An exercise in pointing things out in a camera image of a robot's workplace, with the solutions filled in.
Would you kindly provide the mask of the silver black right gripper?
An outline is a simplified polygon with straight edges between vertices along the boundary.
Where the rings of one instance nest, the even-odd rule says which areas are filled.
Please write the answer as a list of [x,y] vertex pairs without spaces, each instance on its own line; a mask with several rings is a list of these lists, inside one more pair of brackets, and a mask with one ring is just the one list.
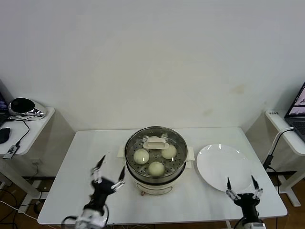
[[256,206],[260,203],[260,197],[263,193],[263,189],[259,187],[258,182],[253,176],[251,176],[251,178],[254,185],[254,193],[236,194],[232,190],[229,177],[227,177],[226,194],[232,201],[234,201],[235,205],[242,209],[245,221],[259,221]]

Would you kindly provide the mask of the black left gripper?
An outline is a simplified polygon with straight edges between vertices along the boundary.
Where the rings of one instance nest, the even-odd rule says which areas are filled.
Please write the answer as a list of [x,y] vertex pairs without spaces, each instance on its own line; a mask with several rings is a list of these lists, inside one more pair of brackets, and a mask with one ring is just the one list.
[[117,183],[114,183],[100,175],[100,169],[105,159],[105,155],[99,160],[94,168],[91,169],[91,185],[94,189],[89,202],[89,208],[94,210],[103,210],[106,199],[114,191],[118,191],[125,184],[125,166],[122,168]]

